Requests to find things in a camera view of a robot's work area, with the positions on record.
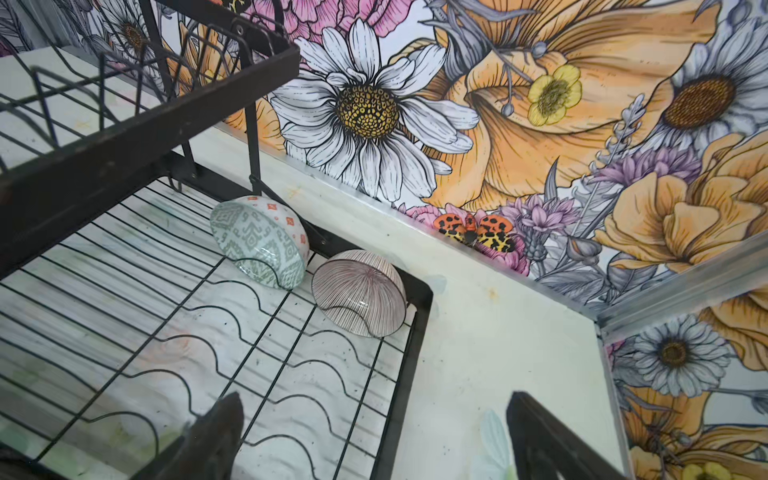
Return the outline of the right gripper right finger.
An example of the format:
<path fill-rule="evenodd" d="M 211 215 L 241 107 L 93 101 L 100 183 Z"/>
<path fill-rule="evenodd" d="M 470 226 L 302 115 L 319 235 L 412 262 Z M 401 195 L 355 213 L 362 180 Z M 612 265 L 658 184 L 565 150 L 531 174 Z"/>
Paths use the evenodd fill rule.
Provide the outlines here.
<path fill-rule="evenodd" d="M 506 422 L 520 479 L 620 480 L 624 477 L 527 392 L 512 393 Z"/>

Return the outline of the pink striped bowl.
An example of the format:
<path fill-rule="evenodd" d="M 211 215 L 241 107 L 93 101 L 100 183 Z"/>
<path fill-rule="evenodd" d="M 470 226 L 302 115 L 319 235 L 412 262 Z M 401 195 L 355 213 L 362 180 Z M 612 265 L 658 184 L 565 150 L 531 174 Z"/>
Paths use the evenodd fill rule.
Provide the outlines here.
<path fill-rule="evenodd" d="M 366 250 L 343 251 L 320 265 L 311 290 L 329 320 L 358 336 L 389 336 L 406 319 L 406 292 L 400 274 L 385 258 Z"/>

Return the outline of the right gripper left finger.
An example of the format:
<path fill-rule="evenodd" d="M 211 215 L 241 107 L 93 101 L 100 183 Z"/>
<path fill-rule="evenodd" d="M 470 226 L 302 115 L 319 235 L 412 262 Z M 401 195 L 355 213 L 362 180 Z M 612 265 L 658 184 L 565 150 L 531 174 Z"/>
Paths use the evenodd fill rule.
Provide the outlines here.
<path fill-rule="evenodd" d="M 132 479 L 230 479 L 243 424 L 240 395 L 228 394 Z"/>

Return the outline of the green geometric pattern bowl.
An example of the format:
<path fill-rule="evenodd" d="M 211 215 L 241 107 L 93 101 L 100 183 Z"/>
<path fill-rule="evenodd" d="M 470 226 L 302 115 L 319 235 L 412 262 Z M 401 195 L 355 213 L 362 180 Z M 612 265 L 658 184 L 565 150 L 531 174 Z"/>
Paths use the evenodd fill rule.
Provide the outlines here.
<path fill-rule="evenodd" d="M 248 195 L 216 205 L 209 223 L 223 255 L 252 280 L 283 290 L 303 282 L 309 237 L 289 207 L 267 196 Z"/>

